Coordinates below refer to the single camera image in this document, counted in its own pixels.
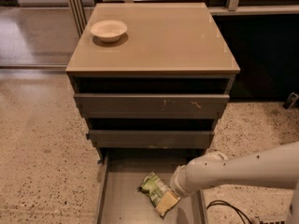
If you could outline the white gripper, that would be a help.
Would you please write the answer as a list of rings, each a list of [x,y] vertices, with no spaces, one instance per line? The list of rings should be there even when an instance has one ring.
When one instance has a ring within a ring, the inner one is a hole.
[[[155,210],[161,217],[163,217],[169,210],[171,210],[180,201],[180,198],[186,198],[191,195],[183,187],[183,182],[186,180],[185,171],[186,167],[185,165],[182,165],[178,166],[176,171],[172,174],[170,178],[171,190],[167,191],[163,195],[163,197],[155,207]]]

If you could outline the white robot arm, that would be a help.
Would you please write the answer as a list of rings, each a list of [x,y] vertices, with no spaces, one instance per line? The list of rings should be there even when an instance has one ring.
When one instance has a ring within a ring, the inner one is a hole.
[[[215,151],[176,169],[170,179],[170,190],[156,211],[164,216],[181,198],[221,185],[291,189],[293,196],[286,224],[299,224],[298,183],[299,142],[233,159]]]

